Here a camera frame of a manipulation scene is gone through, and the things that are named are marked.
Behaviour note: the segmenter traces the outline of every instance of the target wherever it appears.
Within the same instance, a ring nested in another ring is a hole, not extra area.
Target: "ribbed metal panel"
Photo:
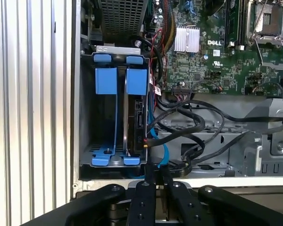
[[[148,0],[98,0],[104,37],[127,40],[141,30]]]
[[[71,4],[0,0],[0,226],[70,199]]]

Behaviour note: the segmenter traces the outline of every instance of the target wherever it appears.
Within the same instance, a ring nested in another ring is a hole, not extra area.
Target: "heatsink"
[[[174,51],[182,53],[198,53],[200,30],[194,26],[177,27]]]
[[[140,32],[148,0],[98,0],[98,3],[103,13],[101,27],[105,41],[127,40]]]

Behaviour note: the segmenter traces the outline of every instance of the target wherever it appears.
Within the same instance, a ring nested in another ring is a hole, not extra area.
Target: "metal mesh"
[[[140,32],[148,0],[98,0],[106,38],[126,39]]]

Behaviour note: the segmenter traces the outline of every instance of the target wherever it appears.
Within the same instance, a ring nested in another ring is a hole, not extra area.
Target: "capacitor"
[[[208,60],[208,54],[203,55],[203,57],[201,59]]]

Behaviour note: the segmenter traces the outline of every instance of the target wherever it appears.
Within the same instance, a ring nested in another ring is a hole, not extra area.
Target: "white sticker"
[[[160,88],[158,88],[157,86],[154,86],[154,90],[155,90],[155,94],[161,96]]]
[[[213,50],[213,57],[219,57],[220,56],[220,50],[215,49]]]
[[[152,78],[152,75],[150,74],[150,84],[153,85],[153,78]]]

